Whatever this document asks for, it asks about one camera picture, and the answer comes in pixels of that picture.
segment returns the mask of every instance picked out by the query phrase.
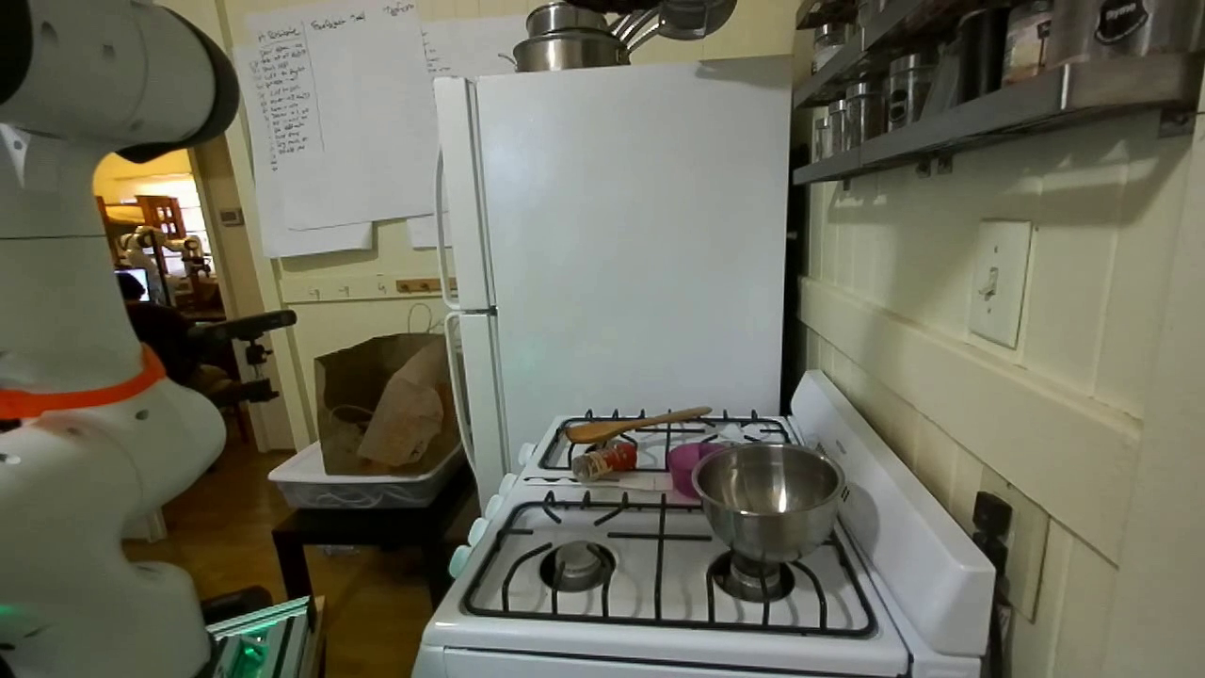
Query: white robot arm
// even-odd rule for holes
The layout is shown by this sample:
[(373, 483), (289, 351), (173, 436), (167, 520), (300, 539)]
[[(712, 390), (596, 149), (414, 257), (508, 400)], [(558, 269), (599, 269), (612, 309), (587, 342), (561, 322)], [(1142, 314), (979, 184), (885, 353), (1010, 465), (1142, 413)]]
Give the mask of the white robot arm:
[(235, 108), (227, 57), (152, 0), (0, 0), (0, 675), (207, 662), (189, 577), (127, 565), (122, 526), (198, 479), (222, 420), (135, 342), (90, 179)]

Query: table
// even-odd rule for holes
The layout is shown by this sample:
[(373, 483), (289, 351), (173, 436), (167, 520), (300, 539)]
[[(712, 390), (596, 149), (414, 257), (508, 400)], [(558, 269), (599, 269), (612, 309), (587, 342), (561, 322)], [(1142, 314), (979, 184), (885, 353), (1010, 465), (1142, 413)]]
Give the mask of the table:
[(469, 472), (459, 465), (444, 490), (417, 509), (294, 509), (273, 530), (273, 560), (286, 579), (286, 596), (314, 596), (305, 545), (414, 545), (420, 552), (424, 592), (438, 606), (452, 585), (444, 530), (469, 496)]

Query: white stove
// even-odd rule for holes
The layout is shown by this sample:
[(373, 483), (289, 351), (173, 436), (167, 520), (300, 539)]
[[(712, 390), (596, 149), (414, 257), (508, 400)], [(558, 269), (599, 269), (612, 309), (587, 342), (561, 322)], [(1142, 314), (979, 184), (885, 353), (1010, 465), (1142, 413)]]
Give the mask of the white stove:
[[(552, 421), (484, 506), (414, 675), (979, 675), (989, 560), (821, 375), (792, 411), (629, 434), (640, 466), (596, 486), (565, 440), (596, 413)], [(856, 486), (837, 534), (792, 565), (734, 558), (671, 483), (671, 450), (725, 440), (837, 460)]]

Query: refrigerator handle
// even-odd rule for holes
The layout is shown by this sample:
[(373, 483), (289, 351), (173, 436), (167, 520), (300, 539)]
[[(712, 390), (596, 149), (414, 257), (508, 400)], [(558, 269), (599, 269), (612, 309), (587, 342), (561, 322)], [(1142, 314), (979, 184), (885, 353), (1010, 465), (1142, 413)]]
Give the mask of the refrigerator handle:
[(464, 391), (464, 371), (459, 371), (459, 314), (444, 318), (444, 342), (448, 342), (448, 377), (452, 377), (452, 413), (455, 413), (455, 430), (459, 430), (459, 450), (467, 466), (476, 466), (476, 436), (467, 426), (467, 391)]
[(452, 272), (448, 272), (448, 220), (444, 220), (444, 152), (438, 155), (438, 272), (439, 272), (439, 299), (444, 309), (455, 309)]

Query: white refrigerator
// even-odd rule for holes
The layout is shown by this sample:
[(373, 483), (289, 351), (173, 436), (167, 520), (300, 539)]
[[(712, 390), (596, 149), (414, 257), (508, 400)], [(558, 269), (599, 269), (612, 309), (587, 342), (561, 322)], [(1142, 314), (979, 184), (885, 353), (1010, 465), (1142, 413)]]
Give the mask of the white refrigerator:
[(439, 78), (438, 120), (481, 500), (558, 413), (778, 411), (786, 59)]

